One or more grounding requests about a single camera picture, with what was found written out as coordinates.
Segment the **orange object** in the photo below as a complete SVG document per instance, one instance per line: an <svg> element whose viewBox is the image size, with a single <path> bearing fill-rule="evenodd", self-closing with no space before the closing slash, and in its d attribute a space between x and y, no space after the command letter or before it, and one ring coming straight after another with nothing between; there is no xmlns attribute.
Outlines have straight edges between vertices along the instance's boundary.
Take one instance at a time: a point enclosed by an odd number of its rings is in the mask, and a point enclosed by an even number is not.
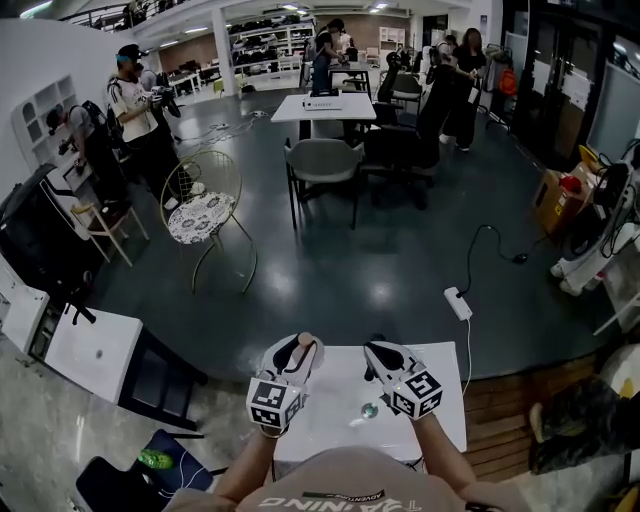
<svg viewBox="0 0 640 512"><path fill-rule="evenodd" d="M517 92L516 74L513 69L505 69L500 77L500 92L505 96L515 96Z"/></svg>

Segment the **table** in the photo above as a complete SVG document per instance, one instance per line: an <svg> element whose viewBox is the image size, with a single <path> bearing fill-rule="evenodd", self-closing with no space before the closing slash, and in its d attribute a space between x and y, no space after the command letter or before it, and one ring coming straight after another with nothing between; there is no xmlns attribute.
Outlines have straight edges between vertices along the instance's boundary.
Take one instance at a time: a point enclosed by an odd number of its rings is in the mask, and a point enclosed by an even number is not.
<svg viewBox="0 0 640 512"><path fill-rule="evenodd" d="M360 62L345 62L337 66L329 67L329 78L332 78L335 73L346 73L349 76L361 76L367 87L367 94L371 98L371 84L369 83L369 65L362 64Z"/></svg>
<svg viewBox="0 0 640 512"><path fill-rule="evenodd" d="M305 110L302 106L306 94L287 96L271 117L272 123L298 121L300 140L311 137L311 121L373 121L376 112L369 96L365 93L344 94L344 108L341 110Z"/></svg>
<svg viewBox="0 0 640 512"><path fill-rule="evenodd" d="M467 435L455 342L409 348L442 385L442 403L434 414L456 448L464 452ZM278 442L274 458L299 462L331 448L366 445L397 460L418 460L420 447L409 419L395 416L382 402L382 384L365 381L365 370L362 346L325 347L324 363L307 382L310 396ZM373 418L362 416L367 403L378 407Z"/></svg>
<svg viewBox="0 0 640 512"><path fill-rule="evenodd" d="M90 323L68 305L44 363L87 391L130 411L197 430L187 410L193 384L207 376L169 350L137 318L89 310Z"/></svg>

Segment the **railing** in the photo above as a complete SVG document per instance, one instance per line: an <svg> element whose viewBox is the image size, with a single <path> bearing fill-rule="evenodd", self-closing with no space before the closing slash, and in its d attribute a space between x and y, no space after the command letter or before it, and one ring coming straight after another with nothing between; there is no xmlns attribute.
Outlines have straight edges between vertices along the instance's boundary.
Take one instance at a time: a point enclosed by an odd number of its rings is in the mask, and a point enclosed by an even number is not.
<svg viewBox="0 0 640 512"><path fill-rule="evenodd" d="M143 21L187 1L189 0L137 0L127 4L110 5L72 14L60 18L60 21L95 28L103 32L118 32L135 27Z"/></svg>

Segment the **forearm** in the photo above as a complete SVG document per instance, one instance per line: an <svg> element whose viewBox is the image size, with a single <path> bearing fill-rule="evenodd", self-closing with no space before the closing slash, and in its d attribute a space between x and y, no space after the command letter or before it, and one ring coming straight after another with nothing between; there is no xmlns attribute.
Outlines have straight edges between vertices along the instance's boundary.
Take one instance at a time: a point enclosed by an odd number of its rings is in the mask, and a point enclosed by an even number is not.
<svg viewBox="0 0 640 512"><path fill-rule="evenodd" d="M277 439L254 432L244 451L220 478L214 495L240 503L264 485L273 460Z"/></svg>
<svg viewBox="0 0 640 512"><path fill-rule="evenodd" d="M435 414L412 425L430 475L442 478L455 492L476 481L471 466L442 430Z"/></svg>
<svg viewBox="0 0 640 512"><path fill-rule="evenodd" d="M135 119L139 115L142 115L143 113L145 113L147 110L149 110L149 103L142 105L141 107L138 107L135 110L131 110L130 112L125 112L124 114L120 114L118 116L118 121L120 121L120 123L122 124L128 123L132 119Z"/></svg>

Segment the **power strip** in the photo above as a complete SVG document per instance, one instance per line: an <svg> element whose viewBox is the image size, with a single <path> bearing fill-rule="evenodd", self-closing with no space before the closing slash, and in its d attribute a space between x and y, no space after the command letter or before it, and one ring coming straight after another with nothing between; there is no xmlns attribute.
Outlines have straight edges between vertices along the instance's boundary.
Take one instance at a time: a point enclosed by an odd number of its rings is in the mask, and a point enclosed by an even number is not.
<svg viewBox="0 0 640 512"><path fill-rule="evenodd" d="M460 292L455 286L452 286L451 288L447 288L444 291L444 296L449 301L449 304L455 311L456 315L458 316L458 319L461 322L464 322L465 320L469 320L473 313L471 312L471 308L469 308L467 301L464 300L462 297L459 297L458 296L459 294Z"/></svg>

